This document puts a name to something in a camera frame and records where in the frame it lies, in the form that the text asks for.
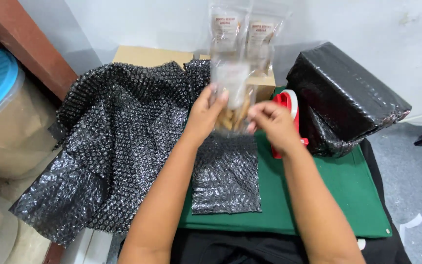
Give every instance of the plastic snack bag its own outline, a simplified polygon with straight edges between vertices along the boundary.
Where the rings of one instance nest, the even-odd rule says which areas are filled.
[[[245,39],[251,8],[251,0],[210,0],[210,54],[214,64],[245,57]]]
[[[273,69],[274,39],[289,15],[290,6],[258,0],[250,14],[245,57],[254,76],[267,76]]]
[[[211,102],[224,91],[229,92],[227,106],[219,114],[214,128],[223,136],[248,134],[247,113],[255,104],[255,86],[246,84],[249,73],[248,63],[221,63],[211,71],[211,81],[217,85]]]

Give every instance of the green cloth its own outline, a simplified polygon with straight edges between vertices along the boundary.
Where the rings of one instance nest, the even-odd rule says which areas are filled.
[[[263,132],[255,134],[258,145],[258,177],[262,212],[239,214],[191,214],[191,188],[185,198],[179,227],[224,231],[267,231],[297,234],[280,159],[273,159]],[[360,147],[342,158],[314,157],[325,185],[345,213],[358,237],[392,235],[376,187]]]

